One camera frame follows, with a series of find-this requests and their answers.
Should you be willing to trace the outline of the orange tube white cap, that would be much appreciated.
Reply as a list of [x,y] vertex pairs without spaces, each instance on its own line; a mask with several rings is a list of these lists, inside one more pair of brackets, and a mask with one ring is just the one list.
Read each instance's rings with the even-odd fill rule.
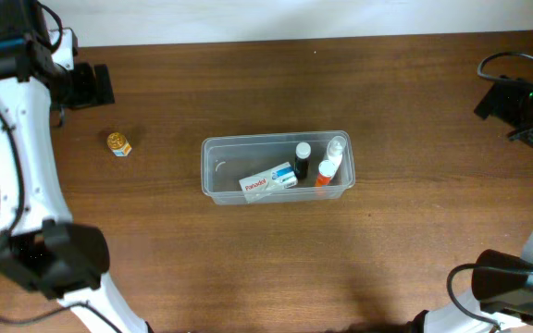
[[316,187],[323,187],[328,185],[336,174],[336,165],[326,159],[318,165],[318,174],[316,177]]

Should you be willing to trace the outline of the white Panadol medicine box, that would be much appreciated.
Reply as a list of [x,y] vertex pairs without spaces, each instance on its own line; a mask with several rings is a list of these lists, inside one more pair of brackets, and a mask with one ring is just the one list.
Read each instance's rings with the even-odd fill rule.
[[289,162],[239,180],[243,196],[248,204],[254,203],[277,191],[298,184],[298,179]]

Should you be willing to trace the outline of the dark bottle white cap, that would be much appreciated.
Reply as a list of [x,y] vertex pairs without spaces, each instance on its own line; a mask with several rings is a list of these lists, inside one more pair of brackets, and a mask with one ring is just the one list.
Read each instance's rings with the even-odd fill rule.
[[307,177],[309,161],[311,155],[311,146],[308,142],[300,142],[295,148],[294,173],[298,180]]

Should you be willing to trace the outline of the small gold-lidded jar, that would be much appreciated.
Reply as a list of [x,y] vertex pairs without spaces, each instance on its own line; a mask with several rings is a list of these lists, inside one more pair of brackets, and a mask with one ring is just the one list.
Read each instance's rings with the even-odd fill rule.
[[115,156],[126,157],[129,155],[132,147],[127,138],[119,132],[113,132],[106,139],[107,146]]

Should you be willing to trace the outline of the white spray bottle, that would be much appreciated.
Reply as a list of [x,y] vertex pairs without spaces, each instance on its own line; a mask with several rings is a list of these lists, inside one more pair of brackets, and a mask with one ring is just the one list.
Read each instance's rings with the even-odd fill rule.
[[347,141],[342,136],[335,136],[328,142],[326,159],[334,165],[333,177],[336,176],[336,173],[340,168],[346,145]]

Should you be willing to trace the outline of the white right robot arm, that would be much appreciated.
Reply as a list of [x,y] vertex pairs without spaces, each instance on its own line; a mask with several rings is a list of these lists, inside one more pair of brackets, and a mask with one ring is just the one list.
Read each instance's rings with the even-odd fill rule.
[[[477,67],[477,75],[492,86],[475,113],[510,125],[508,140],[533,148],[533,82],[485,73],[484,67],[498,58],[489,55]],[[404,331],[509,332],[533,326],[533,230],[518,256],[486,250],[475,262],[453,268],[446,290],[450,304],[421,312]]]

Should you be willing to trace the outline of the clear plastic container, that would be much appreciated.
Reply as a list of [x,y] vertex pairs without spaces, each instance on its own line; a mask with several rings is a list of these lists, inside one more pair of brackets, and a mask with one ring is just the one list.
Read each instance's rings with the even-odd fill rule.
[[[318,165],[335,139],[344,145],[340,166],[329,184],[317,187]],[[302,142],[311,148],[308,172],[293,181],[296,147]],[[218,205],[337,199],[355,181],[351,139],[342,130],[214,137],[201,148],[202,190]]]

